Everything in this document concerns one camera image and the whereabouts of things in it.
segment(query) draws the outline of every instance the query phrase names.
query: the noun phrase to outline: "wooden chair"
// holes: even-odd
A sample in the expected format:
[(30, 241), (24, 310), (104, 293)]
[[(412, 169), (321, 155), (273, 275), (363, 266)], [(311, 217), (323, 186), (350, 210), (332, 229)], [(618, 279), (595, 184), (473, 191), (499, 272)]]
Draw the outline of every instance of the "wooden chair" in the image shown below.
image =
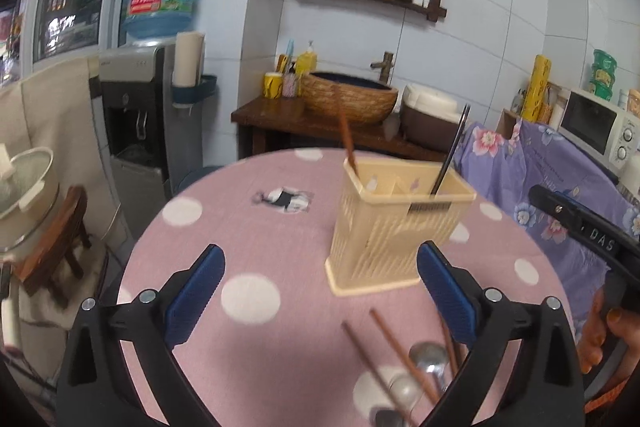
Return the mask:
[(58, 215), (40, 238), (33, 254), (14, 267), (14, 275), (22, 282), (27, 295), (33, 296), (40, 288), (46, 288), (61, 308), (68, 306), (68, 298), (52, 279), (53, 273), (63, 259), (76, 279), (84, 272), (73, 253), (76, 237), (82, 246), (91, 248), (82, 218), (86, 211), (86, 190), (82, 186), (69, 187)]

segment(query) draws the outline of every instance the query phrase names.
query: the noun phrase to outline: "metal screw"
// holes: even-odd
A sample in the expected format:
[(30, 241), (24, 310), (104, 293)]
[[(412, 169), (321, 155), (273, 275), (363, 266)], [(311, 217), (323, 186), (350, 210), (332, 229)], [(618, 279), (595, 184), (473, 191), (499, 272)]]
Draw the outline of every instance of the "metal screw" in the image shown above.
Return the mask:
[(549, 306), (552, 310), (559, 310), (562, 307), (562, 303), (556, 297), (547, 297), (546, 305)]
[(86, 312), (89, 311), (94, 306), (95, 306), (95, 299), (92, 299), (91, 297), (82, 301), (82, 309)]
[(144, 290), (141, 294), (140, 294), (140, 302), (144, 302), (145, 304), (148, 304), (149, 302), (151, 302), (153, 299), (156, 298), (156, 291), (155, 290)]
[(502, 299), (502, 293), (500, 290), (495, 288), (489, 288), (484, 291), (484, 296), (488, 298), (491, 302), (497, 302)]

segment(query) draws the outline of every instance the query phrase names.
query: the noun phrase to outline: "purple floral cover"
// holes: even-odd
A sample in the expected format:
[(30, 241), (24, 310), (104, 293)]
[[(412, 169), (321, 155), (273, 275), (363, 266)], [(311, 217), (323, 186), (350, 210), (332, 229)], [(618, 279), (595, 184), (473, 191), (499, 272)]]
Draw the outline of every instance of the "purple floral cover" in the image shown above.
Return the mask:
[(636, 239), (638, 211), (592, 160), (546, 125), (519, 120), (506, 140), (476, 123), (466, 131), (454, 163), (479, 194), (513, 217), (546, 254), (564, 286), (579, 334), (607, 265), (529, 204), (529, 189), (542, 184), (564, 192)]

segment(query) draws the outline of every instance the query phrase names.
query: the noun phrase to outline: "round table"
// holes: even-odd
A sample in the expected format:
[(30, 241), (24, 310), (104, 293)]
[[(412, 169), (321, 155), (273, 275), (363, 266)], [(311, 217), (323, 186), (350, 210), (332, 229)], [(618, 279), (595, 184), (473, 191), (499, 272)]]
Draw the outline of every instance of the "round table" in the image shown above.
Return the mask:
[[(342, 189), (344, 150), (297, 149), (254, 156), (191, 185), (167, 203), (136, 244), (118, 302), (160, 289), (209, 244), (225, 252), (226, 272), (187, 343), (174, 355), (223, 427), (369, 425), (387, 404), (340, 324), (347, 319), (390, 380), (404, 373), (369, 317), (375, 307), (408, 349), (443, 344), (436, 308), (422, 284), (357, 297), (336, 297), (324, 261)], [(540, 303), (562, 285), (545, 255), (511, 216), (480, 196), (449, 241), (451, 264), (511, 300)], [(490, 416), (506, 386), (510, 348), (477, 420)], [(124, 353), (145, 410), (163, 420), (130, 344)], [(423, 397), (421, 422), (431, 410)]]

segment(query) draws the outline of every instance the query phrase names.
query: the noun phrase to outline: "hand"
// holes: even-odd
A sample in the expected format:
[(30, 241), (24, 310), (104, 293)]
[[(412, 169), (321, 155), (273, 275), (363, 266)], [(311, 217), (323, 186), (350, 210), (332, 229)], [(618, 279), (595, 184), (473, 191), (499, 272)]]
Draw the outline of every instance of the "hand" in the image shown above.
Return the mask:
[(590, 372), (594, 365), (602, 360), (602, 344), (604, 343), (607, 327), (615, 336), (623, 339), (628, 346), (620, 367), (607, 382), (603, 391), (617, 386), (633, 373), (640, 360), (640, 315), (613, 308), (607, 313), (607, 325), (600, 318), (600, 311), (604, 303), (604, 291), (600, 288), (593, 296), (593, 305), (589, 317), (582, 327), (582, 338), (578, 342), (578, 360), (580, 370), (584, 375)]

